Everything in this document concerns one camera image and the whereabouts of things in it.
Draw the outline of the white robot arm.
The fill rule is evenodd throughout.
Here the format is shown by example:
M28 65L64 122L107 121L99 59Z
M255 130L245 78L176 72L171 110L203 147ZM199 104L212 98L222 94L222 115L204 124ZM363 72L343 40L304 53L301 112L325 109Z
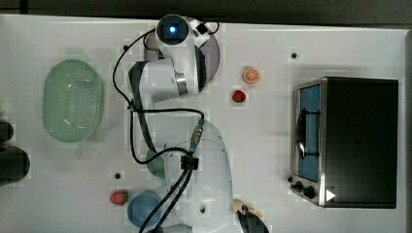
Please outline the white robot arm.
M138 61L129 70L129 108L149 149L144 162L162 162L169 191L139 233L269 233L247 205L233 209L231 169L216 126L198 110L155 106L198 94L209 82L201 50L210 40L208 28L167 15L153 32L163 57Z

